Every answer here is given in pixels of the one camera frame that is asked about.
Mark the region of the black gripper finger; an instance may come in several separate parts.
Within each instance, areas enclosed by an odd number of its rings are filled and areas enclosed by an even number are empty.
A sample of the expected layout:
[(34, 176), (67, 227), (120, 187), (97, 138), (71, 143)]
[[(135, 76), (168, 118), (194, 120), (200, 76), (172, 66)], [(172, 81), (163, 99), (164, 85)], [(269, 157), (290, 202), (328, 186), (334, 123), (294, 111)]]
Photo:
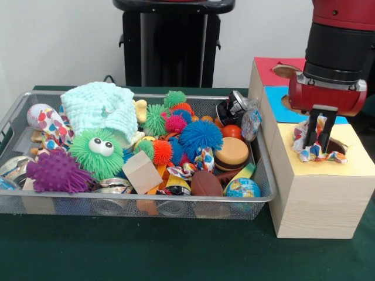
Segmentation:
[(318, 137), (318, 141), (319, 141), (319, 144), (321, 145), (322, 152), (326, 153), (328, 144), (329, 144), (330, 133), (336, 121), (336, 112), (329, 111), (329, 110), (322, 110), (321, 115), (326, 118), (326, 121), (323, 126), (323, 130)]
[(308, 129), (304, 140), (304, 147), (312, 146), (318, 138), (318, 133), (316, 132), (318, 116), (319, 111), (317, 109), (312, 109), (309, 113)]

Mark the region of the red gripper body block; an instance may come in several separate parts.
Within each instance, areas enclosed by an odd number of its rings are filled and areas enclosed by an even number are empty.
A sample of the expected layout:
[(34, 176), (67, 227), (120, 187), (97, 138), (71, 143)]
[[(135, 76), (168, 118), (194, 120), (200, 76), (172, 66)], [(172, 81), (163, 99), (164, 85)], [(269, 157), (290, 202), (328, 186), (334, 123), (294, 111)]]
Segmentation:
[(289, 81), (288, 95), (293, 109), (323, 109), (340, 116), (355, 116), (365, 103), (367, 83), (360, 79), (352, 85), (332, 84), (296, 72)]

